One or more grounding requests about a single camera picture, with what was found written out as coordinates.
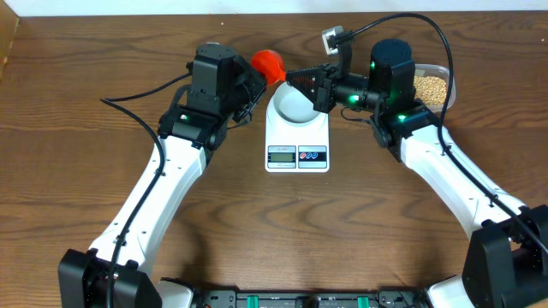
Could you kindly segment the red measuring scoop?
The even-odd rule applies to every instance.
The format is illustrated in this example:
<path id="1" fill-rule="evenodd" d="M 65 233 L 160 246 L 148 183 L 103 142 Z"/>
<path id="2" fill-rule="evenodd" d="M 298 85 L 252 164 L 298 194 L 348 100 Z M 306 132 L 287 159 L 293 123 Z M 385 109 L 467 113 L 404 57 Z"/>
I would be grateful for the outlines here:
<path id="1" fill-rule="evenodd" d="M 252 66 L 265 77 L 268 86 L 286 80 L 283 59 L 274 50 L 257 51 L 252 57 Z"/>

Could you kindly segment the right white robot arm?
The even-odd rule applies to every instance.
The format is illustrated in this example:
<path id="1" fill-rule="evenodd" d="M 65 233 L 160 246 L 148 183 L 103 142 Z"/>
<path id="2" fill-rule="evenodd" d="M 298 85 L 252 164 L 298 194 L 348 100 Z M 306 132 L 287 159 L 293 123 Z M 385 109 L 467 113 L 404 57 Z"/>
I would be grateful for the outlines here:
<path id="1" fill-rule="evenodd" d="M 378 143 L 418 174 L 450 208 L 468 239 L 460 275 L 431 285 L 433 307 L 526 307 L 547 297 L 547 209 L 529 208 L 502 191 L 454 144 L 415 96 L 409 45 L 372 47 L 368 76 L 349 70 L 352 50 L 336 63 L 289 71 L 286 82 L 320 112 L 340 104 L 370 113 Z"/>

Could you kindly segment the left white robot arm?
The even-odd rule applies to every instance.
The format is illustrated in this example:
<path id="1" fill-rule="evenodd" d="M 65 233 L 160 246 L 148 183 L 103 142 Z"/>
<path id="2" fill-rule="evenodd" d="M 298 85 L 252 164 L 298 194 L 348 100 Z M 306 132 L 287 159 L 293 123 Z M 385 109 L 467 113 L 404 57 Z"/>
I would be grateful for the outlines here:
<path id="1" fill-rule="evenodd" d="M 182 282 L 151 280 L 162 239 L 189 188 L 224 142 L 229 122 L 249 118 L 265 77 L 232 48 L 198 46 L 158 127 L 146 168 L 108 228 L 87 252 L 67 250 L 58 266 L 64 307 L 189 307 Z"/>

